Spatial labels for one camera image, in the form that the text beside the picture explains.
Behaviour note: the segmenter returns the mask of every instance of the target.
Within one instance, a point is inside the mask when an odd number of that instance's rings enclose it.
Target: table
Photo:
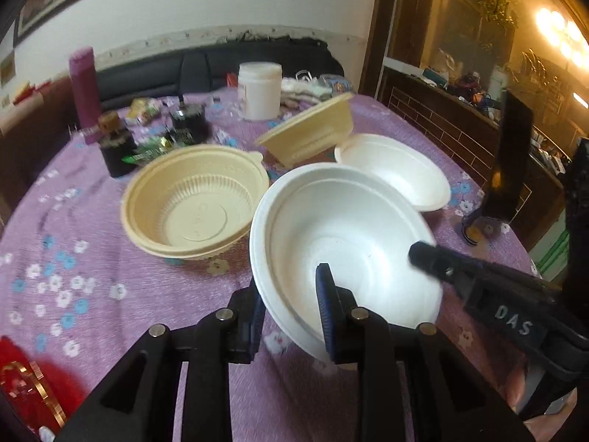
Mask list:
[[[234,110],[235,90],[216,96],[220,102],[207,109],[214,142],[259,150],[272,180],[284,174],[265,148],[253,144],[280,121],[242,121]],[[211,101],[211,95],[187,95],[185,100]],[[462,240],[461,217],[483,194],[437,146],[372,98],[354,97],[350,106],[355,132],[400,140],[426,154],[448,177],[449,205],[424,214],[439,244],[527,273],[535,271],[506,224],[485,227],[485,239],[474,249]],[[140,132],[147,136],[161,124],[160,120]],[[319,159],[330,156],[327,152]],[[0,242],[0,334],[8,335],[33,360],[55,362],[87,393],[152,324],[162,322],[171,329],[195,324],[225,306],[232,292],[246,287],[251,278],[247,238],[219,257],[185,263],[136,248],[119,217],[132,176],[110,178],[98,147],[87,147],[76,136],[31,187]],[[471,320],[447,285],[437,324],[503,392],[522,355]],[[230,390],[236,441],[353,438],[356,374],[308,356],[269,315],[254,363],[231,366]]]

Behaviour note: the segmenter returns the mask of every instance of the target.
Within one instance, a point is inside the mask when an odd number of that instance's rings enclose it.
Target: plastic container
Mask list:
[[[309,164],[270,187],[255,211],[250,262],[272,318],[304,351],[328,362],[315,270],[328,263],[336,285],[389,323],[435,322],[441,285],[410,265],[417,241],[434,245],[422,216],[380,178],[335,163]]]
[[[282,66],[277,63],[240,64],[237,86],[240,116],[252,121],[278,117],[281,84]]]
[[[157,158],[121,206],[129,239],[149,254],[204,259],[247,234],[270,181],[259,152],[200,145]]]
[[[98,124],[102,114],[96,68],[94,66],[94,50],[92,47],[77,50],[70,56],[70,78],[74,102],[81,129],[93,128]],[[85,134],[86,144],[96,143],[102,135],[99,132]]]
[[[450,184],[429,158],[392,138],[357,134],[335,147],[337,162],[384,179],[418,211],[435,211],[448,204]]]
[[[354,123],[345,93],[309,108],[261,135],[255,144],[264,146],[285,168],[315,156],[345,140]]]

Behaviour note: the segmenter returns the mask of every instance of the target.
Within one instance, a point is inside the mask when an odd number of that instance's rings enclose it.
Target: white wall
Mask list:
[[[373,4],[374,0],[80,0],[18,45],[17,75],[0,95],[13,92],[22,81],[39,83],[63,71],[69,54],[82,46],[91,45],[100,53],[185,29],[283,25],[366,39]],[[12,50],[12,40],[11,30],[0,45],[0,58]],[[341,63],[346,69],[346,62]]]

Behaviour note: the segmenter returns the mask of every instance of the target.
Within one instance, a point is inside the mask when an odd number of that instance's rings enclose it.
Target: white bowl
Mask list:
[[[337,162],[376,174],[418,211],[435,211],[450,200],[450,184],[429,158],[392,138],[357,134],[336,146]]]
[[[255,211],[251,270],[268,312],[315,358],[328,361],[315,270],[389,323],[434,322],[442,289],[408,261],[411,244],[435,244],[422,216],[385,181],[350,166],[317,163],[273,184]]]

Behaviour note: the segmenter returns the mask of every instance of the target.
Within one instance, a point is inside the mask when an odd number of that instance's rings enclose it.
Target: beige tray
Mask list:
[[[313,106],[270,129],[257,140],[285,168],[309,159],[345,140],[354,127],[348,100],[352,93]]]
[[[176,150],[131,181],[121,207],[129,239],[149,254],[203,259],[249,231],[269,187],[259,152],[217,145]]]

